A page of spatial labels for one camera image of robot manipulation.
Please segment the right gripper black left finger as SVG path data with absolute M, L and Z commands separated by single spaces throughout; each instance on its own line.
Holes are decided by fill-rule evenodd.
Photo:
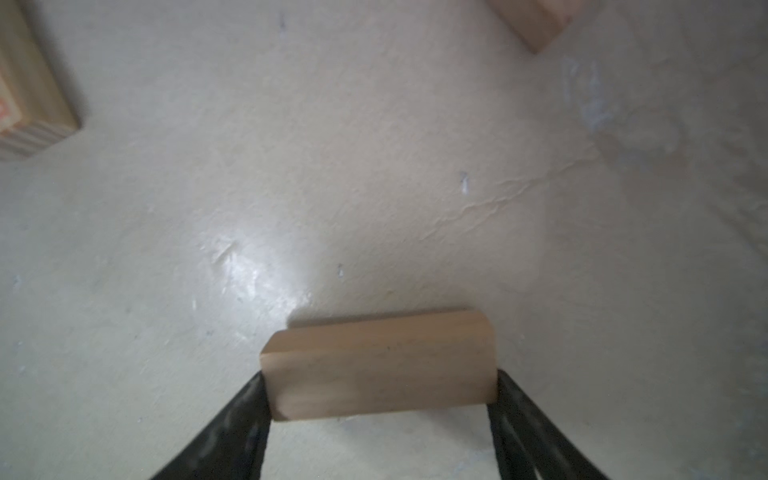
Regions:
M 272 417 L 257 373 L 156 479 L 259 479 Z

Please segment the plain wood block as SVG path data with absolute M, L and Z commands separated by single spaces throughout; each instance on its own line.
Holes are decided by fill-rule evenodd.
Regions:
M 491 404 L 494 330 L 478 310 L 300 327 L 272 335 L 261 373 L 277 421 Z

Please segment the printed wood block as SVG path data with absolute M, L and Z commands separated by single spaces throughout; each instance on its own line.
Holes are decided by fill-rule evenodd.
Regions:
M 1 159 L 32 157 L 81 124 L 17 1 L 1 3 Z

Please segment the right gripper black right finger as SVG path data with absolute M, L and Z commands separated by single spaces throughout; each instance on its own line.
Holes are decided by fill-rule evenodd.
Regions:
M 607 480 L 502 369 L 487 412 L 502 480 Z

